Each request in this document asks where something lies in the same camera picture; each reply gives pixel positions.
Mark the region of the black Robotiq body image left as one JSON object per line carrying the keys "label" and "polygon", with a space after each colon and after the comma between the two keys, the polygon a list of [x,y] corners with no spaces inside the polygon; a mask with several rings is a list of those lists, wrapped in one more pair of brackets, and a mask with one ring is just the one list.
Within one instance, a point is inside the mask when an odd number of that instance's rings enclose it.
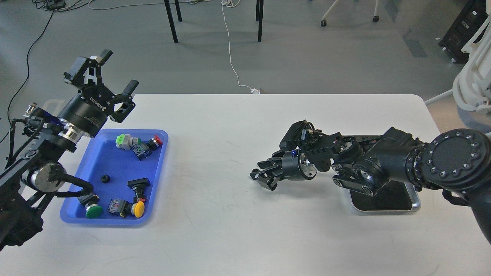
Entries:
{"label": "black Robotiq body image left", "polygon": [[70,123],[93,138],[102,129],[107,117],[114,112],[107,102],[112,99],[112,93],[95,93],[82,95],[77,93],[62,109],[58,118],[64,123]]}

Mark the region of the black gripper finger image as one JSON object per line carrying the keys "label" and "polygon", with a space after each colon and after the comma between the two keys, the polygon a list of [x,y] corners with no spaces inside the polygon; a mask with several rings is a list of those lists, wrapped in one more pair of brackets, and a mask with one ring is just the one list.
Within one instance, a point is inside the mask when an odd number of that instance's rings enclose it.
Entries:
{"label": "black gripper finger image", "polygon": [[64,73],[64,82],[78,89],[72,98],[95,96],[99,100],[112,100],[113,93],[105,87],[102,80],[102,66],[112,55],[112,51],[104,49],[100,56],[78,57],[68,72]]}
{"label": "black gripper finger image", "polygon": [[278,156],[271,156],[265,161],[260,161],[257,163],[257,166],[259,167],[259,171],[283,171],[283,166],[282,166],[282,160],[283,160],[283,155],[278,155]]}
{"label": "black gripper finger image", "polygon": [[121,104],[121,106],[109,116],[111,121],[122,123],[135,108],[136,104],[133,102],[133,92],[138,85],[139,82],[137,80],[130,80],[123,93],[117,94],[109,101],[109,106],[112,106],[113,108],[114,105]]}
{"label": "black gripper finger image", "polygon": [[255,168],[251,173],[254,172],[259,174],[259,177],[255,181],[258,181],[262,187],[270,191],[274,191],[277,188],[277,182],[283,180],[283,171],[259,171],[258,168]]}

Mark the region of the black Robotiq body image right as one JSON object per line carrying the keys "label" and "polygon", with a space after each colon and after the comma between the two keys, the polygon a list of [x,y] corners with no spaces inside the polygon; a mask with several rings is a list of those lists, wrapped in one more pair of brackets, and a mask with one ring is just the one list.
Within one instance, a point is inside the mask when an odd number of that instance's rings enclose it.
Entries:
{"label": "black Robotiq body image right", "polygon": [[286,151],[281,158],[281,180],[312,180],[317,172],[317,168],[300,149]]}

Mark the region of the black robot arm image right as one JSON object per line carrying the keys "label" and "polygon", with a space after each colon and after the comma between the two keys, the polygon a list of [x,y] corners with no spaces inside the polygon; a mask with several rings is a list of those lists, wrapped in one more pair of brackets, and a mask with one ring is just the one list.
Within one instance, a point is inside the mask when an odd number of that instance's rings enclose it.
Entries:
{"label": "black robot arm image right", "polygon": [[429,143],[389,128],[381,136],[327,135],[302,120],[291,125],[270,158],[257,163],[250,177],[268,190],[277,183],[312,180],[335,171],[345,189],[375,196],[390,181],[442,190],[451,204],[469,206],[490,240],[490,138],[472,129],[454,129]]}

